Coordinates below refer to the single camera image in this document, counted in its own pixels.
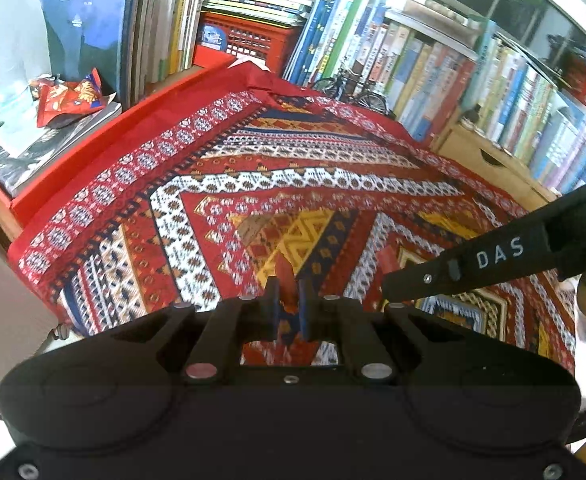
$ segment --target screw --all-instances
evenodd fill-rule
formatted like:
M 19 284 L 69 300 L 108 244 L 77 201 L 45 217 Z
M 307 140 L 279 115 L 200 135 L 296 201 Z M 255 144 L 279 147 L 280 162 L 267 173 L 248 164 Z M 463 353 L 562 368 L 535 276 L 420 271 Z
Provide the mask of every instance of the screw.
M 564 474 L 564 469 L 559 464 L 551 464 L 544 469 L 544 480 L 559 480 Z
M 193 363 L 186 368 L 191 379 L 210 379 L 217 375 L 217 367 L 211 363 Z
M 17 474 L 24 480 L 37 480 L 39 478 L 39 471 L 32 464 L 22 464 L 17 468 Z
M 392 373 L 393 369 L 383 363 L 369 363 L 362 366 L 362 375 L 368 379 L 385 379 Z

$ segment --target drawer handle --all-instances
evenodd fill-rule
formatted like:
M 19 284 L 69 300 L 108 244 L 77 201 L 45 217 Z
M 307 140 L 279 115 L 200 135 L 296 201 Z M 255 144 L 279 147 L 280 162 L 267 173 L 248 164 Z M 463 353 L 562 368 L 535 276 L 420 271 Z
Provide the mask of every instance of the drawer handle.
M 504 165 L 500 161 L 498 161 L 495 157 L 490 156 L 488 153 L 486 153 L 481 148 L 480 148 L 480 153 L 482 154 L 482 158 L 484 159 L 484 162 L 487 162 L 491 166 L 497 166 L 498 168 L 504 167 Z

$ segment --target model bicycle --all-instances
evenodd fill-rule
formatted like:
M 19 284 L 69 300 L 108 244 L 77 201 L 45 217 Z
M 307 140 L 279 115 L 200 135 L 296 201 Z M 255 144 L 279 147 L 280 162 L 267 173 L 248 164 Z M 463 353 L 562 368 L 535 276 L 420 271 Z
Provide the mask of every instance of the model bicycle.
M 354 83 L 351 91 L 346 89 L 349 82 Z M 349 68 L 341 68 L 335 77 L 318 79 L 311 88 L 332 99 L 368 108 L 394 119 L 393 112 L 386 105 L 386 97 L 371 90 L 374 84 L 374 81 L 368 79 L 360 82 L 359 74 Z

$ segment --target red patterned cloth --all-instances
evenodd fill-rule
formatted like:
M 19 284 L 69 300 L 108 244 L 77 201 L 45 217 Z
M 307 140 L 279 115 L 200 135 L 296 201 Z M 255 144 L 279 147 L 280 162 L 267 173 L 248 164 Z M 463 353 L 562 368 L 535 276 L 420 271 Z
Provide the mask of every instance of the red patterned cloth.
M 9 251 L 62 319 L 90 335 L 190 301 L 259 294 L 283 254 L 321 294 L 384 307 L 375 253 L 433 258 L 524 211 L 397 123 L 250 63 L 168 96 L 39 212 Z M 552 272 L 415 302 L 574 369 L 570 306 Z M 329 364 L 296 315 L 250 364 Z

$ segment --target wooden drawer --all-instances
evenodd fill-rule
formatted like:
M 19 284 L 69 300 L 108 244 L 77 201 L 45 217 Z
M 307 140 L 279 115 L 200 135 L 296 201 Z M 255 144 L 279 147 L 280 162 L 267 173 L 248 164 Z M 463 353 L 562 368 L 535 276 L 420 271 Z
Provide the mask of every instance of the wooden drawer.
M 452 158 L 495 187 L 503 189 L 524 209 L 545 206 L 554 195 L 532 179 L 521 161 L 493 145 L 490 140 L 454 126 L 439 144 L 438 155 Z

